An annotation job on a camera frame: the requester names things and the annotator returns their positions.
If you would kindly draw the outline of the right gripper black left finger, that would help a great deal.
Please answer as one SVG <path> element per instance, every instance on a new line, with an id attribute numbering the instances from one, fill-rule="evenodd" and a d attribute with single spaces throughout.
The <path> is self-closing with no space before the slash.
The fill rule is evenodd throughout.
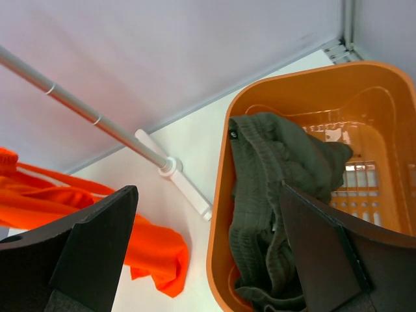
<path id="1" fill-rule="evenodd" d="M 138 190 L 1 241 L 2 311 L 111 311 Z"/>

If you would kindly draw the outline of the dark green shorts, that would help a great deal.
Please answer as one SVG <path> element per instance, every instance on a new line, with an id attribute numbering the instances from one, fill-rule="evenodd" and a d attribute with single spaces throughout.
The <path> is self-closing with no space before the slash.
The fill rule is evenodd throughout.
<path id="1" fill-rule="evenodd" d="M 240 277 L 236 293 L 256 311 L 305 311 L 280 207 L 285 185 L 329 203 L 343 184 L 352 149 L 323 142 L 270 112 L 228 122 L 235 167 L 229 246 Z"/>

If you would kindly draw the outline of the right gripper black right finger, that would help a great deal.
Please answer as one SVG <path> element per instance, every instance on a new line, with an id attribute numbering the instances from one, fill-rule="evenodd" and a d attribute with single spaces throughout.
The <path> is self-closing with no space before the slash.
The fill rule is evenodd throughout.
<path id="1" fill-rule="evenodd" d="M 289 186 L 280 207 L 308 311 L 415 310 L 415 237 Z"/>

